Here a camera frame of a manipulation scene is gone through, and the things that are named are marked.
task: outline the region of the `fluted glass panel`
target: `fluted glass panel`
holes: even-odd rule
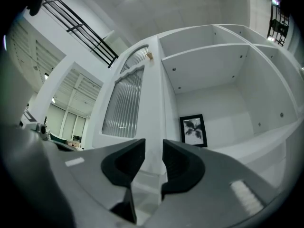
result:
[[[146,58],[147,51],[148,51],[148,46],[144,46],[142,48],[139,48],[137,51],[133,52],[124,63],[124,66],[120,73],[123,73],[125,70],[143,61]]]
[[[136,134],[143,69],[119,80],[114,87],[106,111],[102,133],[133,138]]]

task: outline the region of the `black metal railing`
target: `black metal railing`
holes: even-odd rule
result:
[[[288,33],[289,17],[289,12],[282,8],[282,2],[280,4],[274,4],[271,0],[271,15],[267,38],[283,46]]]
[[[62,0],[44,0],[42,5],[67,28],[68,33],[101,58],[108,68],[111,67],[118,55]]]

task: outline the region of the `white ceiling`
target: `white ceiling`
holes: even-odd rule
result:
[[[64,54],[39,34],[26,20],[18,21],[8,36],[8,52],[17,68],[36,93],[64,58]],[[100,86],[72,69],[56,91],[55,105],[77,115],[89,117]]]
[[[113,12],[140,39],[171,29],[219,23],[249,25],[247,0],[94,0]]]

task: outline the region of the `light fixture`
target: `light fixture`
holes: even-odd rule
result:
[[[4,45],[4,49],[6,50],[6,36],[3,36],[3,45]]]
[[[275,39],[274,39],[273,37],[271,37],[271,36],[269,36],[269,37],[267,38],[267,40],[275,41]]]
[[[279,2],[277,0],[271,0],[273,4],[279,5]]]

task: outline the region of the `framed photo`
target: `framed photo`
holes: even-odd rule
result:
[[[203,115],[180,117],[181,141],[198,147],[207,147]]]

